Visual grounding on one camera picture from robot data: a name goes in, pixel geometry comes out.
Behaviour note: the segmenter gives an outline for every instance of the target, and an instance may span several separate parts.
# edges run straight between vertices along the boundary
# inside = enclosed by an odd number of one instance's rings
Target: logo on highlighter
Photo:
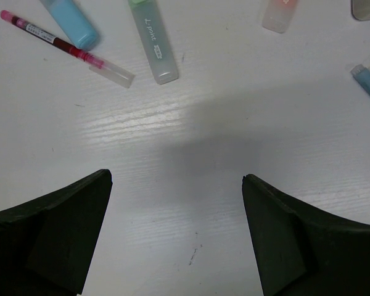
[[[155,45],[154,49],[155,49],[156,57],[158,59],[162,59],[162,51],[160,50],[159,45]]]

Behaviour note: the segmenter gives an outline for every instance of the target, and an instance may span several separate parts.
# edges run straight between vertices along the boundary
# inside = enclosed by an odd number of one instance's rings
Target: white table
[[[247,173],[370,224],[370,98],[349,74],[370,22],[350,0],[300,0],[283,35],[260,0],[159,0],[181,75],[164,86],[126,0],[79,2],[93,52],[137,77],[125,90],[0,20],[0,210],[111,170],[83,295],[262,295]],[[37,0],[1,9],[65,37]]]

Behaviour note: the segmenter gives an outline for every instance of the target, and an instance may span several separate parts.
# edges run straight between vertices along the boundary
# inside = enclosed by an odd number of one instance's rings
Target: red pen
[[[3,20],[22,29],[23,31],[26,31],[29,34],[36,36],[39,39],[44,40],[45,42],[55,46],[56,48],[59,48],[64,52],[76,57],[77,59],[81,59],[84,62],[90,64],[91,66],[89,67],[89,69],[96,72],[97,74],[100,74],[106,77],[107,79],[119,85],[122,85],[125,88],[130,87],[134,75],[122,69],[121,67],[118,67],[104,59],[101,59],[85,51],[82,51],[81,49],[76,48],[74,45],[71,45],[70,43],[64,40],[61,40],[60,38],[48,33],[47,31],[44,31],[43,29],[37,27],[36,25],[20,17],[17,17],[16,15],[10,13],[9,11],[2,10],[0,12],[0,17]]]

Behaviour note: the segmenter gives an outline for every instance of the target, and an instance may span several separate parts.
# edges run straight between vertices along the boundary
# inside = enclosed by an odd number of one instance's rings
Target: white tabletop
[[[262,295],[242,202],[253,173],[370,224],[370,55],[350,0],[159,0],[180,79],[155,83],[126,0],[80,0],[129,90],[0,20],[0,210],[100,169],[113,189],[83,295]],[[7,9],[65,38],[37,0]]]

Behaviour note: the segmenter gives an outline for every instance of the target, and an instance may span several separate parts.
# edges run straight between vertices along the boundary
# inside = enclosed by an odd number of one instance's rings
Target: barcode label
[[[54,40],[56,38],[56,36],[45,32],[44,30],[32,25],[31,23],[26,26],[26,31],[52,44],[54,43]]]

